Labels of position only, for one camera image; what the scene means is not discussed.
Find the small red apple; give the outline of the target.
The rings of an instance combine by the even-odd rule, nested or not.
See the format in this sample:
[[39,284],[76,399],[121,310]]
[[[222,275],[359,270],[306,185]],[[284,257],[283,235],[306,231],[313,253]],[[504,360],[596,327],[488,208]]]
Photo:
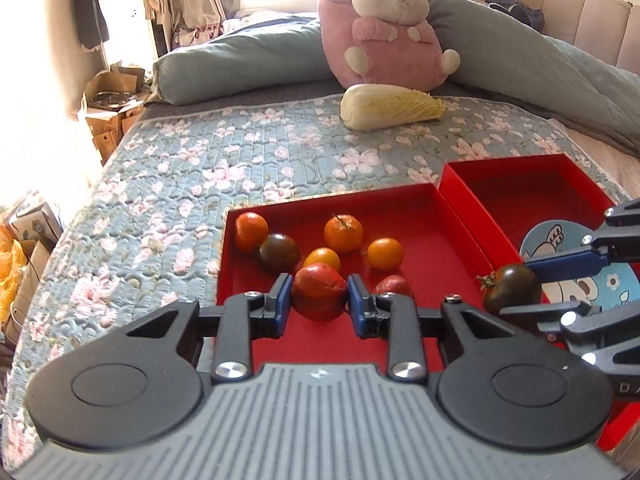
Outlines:
[[314,322],[332,322],[344,312],[347,285],[337,270],[325,263],[304,266],[293,281],[292,306]]
[[373,295],[396,294],[414,298],[409,282],[399,274],[392,274],[379,281],[373,289]]

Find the small round orange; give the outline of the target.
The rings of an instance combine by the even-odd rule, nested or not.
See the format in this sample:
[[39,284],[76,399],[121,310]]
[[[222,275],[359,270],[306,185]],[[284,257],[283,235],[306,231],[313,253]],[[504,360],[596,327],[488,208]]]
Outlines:
[[367,259],[373,269],[395,270],[404,262],[405,252],[398,240],[384,237],[374,240],[367,248]]

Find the dark tomato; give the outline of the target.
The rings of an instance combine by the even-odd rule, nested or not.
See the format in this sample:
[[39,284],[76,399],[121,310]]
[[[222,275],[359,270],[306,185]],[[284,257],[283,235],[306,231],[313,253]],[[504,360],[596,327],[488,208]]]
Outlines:
[[498,315],[503,308],[541,302],[538,276],[524,264],[507,264],[477,279],[483,292],[483,308],[492,315]]
[[260,265],[273,274],[292,273],[300,260],[299,247],[292,237],[269,234],[258,249]]

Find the yellow orange kumquat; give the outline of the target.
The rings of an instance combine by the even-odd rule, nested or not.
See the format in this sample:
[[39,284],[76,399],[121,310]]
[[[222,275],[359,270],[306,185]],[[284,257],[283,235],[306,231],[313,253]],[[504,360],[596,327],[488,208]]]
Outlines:
[[329,266],[336,272],[341,271],[341,259],[340,256],[329,247],[320,247],[313,250],[304,260],[303,267],[311,266],[312,264],[322,263]]

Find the tangerine with stem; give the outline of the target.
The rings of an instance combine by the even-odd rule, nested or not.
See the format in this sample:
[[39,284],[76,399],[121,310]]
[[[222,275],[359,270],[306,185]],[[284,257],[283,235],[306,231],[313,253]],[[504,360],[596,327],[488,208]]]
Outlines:
[[348,254],[359,249],[363,240],[363,226],[351,214],[334,214],[323,229],[326,246],[337,254]]

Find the blue cartoon plate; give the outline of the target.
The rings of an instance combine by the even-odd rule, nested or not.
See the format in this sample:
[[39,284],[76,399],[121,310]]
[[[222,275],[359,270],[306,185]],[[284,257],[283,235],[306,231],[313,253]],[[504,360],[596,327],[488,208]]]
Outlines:
[[596,230],[570,220],[540,222],[520,254],[554,304],[578,300],[611,310],[639,299],[639,225],[629,217]]

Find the orange tangerine far corner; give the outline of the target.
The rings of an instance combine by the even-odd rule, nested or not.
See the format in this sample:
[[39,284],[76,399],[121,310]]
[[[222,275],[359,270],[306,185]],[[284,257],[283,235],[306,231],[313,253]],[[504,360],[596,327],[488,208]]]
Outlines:
[[254,254],[268,234],[267,221],[256,212],[244,212],[235,220],[235,246],[243,254]]

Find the small red tray box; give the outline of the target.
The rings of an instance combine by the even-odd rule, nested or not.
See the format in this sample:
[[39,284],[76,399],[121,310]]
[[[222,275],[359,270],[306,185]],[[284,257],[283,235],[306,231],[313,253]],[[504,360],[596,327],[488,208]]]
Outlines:
[[[439,191],[496,268],[524,263],[521,242],[538,223],[570,220],[595,230],[604,212],[617,206],[565,155],[450,162]],[[534,334],[565,346],[560,332]],[[639,396],[616,398],[600,439],[610,452],[639,432]]]

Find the floral quilted bedspread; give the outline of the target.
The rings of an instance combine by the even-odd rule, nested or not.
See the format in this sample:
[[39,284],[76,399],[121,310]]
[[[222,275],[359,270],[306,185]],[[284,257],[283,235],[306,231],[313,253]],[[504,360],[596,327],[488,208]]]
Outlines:
[[40,445],[24,400],[40,367],[172,300],[213,298],[233,207],[435,183],[447,162],[541,154],[567,155],[613,200],[627,196],[562,125],[514,105],[448,96],[438,122],[359,133],[338,104],[145,115],[126,134],[28,310],[3,413],[6,468]]

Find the napa cabbage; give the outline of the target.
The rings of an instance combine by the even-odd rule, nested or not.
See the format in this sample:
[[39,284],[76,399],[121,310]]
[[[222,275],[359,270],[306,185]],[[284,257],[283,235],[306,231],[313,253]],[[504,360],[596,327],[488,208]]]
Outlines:
[[367,132],[439,120],[445,107],[428,92],[393,84],[355,84],[345,91],[340,112],[347,128]]

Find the padded beige headboard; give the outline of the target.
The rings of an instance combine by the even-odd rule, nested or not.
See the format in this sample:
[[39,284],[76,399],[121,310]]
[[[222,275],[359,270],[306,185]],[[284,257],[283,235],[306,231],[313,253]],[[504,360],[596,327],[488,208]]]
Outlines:
[[640,9],[626,0],[516,0],[544,14],[542,33],[621,70],[639,71]]

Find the yellow plastic bag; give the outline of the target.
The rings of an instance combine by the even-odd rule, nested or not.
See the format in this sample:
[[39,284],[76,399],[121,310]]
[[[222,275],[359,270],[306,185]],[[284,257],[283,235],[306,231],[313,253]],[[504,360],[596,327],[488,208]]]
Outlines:
[[0,232],[0,322],[5,326],[10,307],[21,285],[23,268],[27,264],[22,245],[6,226]]

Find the cardboard box with bowl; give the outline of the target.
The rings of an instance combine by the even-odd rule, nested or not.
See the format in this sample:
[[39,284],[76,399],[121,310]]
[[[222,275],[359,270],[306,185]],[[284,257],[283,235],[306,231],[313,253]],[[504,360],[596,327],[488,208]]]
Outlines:
[[142,67],[114,64],[87,84],[78,119],[89,128],[102,165],[143,112],[150,94],[145,76]]

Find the pink plush rabbit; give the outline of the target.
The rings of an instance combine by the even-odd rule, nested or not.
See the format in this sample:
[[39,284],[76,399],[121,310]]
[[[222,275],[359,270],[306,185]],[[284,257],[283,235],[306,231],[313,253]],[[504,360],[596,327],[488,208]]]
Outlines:
[[429,92],[460,66],[427,21],[427,0],[319,0],[321,41],[345,88],[392,84]]

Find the dark hanging garment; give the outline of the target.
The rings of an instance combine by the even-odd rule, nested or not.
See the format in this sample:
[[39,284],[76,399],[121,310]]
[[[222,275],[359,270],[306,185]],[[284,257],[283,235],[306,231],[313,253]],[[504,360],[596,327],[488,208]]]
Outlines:
[[78,40],[83,49],[95,51],[110,39],[99,0],[74,0],[74,14]]

